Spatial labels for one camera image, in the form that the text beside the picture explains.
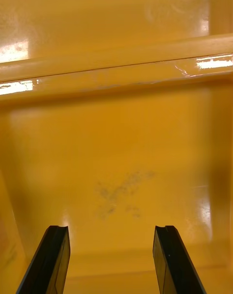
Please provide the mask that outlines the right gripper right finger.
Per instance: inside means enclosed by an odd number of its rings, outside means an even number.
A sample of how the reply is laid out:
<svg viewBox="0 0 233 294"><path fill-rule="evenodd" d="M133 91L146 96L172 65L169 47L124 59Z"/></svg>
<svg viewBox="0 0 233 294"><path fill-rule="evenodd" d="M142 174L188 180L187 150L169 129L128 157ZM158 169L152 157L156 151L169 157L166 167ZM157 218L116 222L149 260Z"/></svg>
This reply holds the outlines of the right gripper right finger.
<svg viewBox="0 0 233 294"><path fill-rule="evenodd" d="M155 227L153 259L161 294L206 293L176 227Z"/></svg>

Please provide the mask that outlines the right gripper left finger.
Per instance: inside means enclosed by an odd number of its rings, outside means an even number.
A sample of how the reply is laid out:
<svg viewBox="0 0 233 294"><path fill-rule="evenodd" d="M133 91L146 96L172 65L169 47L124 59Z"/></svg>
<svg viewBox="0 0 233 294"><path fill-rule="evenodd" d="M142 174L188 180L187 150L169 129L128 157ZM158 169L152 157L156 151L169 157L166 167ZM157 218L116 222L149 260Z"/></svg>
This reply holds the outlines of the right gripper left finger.
<svg viewBox="0 0 233 294"><path fill-rule="evenodd" d="M62 294L70 259L67 226L49 226L18 287L18 294Z"/></svg>

